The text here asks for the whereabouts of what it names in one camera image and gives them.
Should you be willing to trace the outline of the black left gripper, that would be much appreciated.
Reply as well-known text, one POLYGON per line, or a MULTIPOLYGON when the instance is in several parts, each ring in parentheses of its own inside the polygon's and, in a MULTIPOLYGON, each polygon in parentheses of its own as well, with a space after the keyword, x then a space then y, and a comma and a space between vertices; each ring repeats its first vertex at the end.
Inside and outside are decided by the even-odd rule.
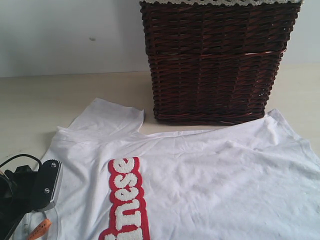
POLYGON ((0 238, 8 240, 24 215, 32 210, 31 192, 37 173, 29 166, 0 174, 0 238))

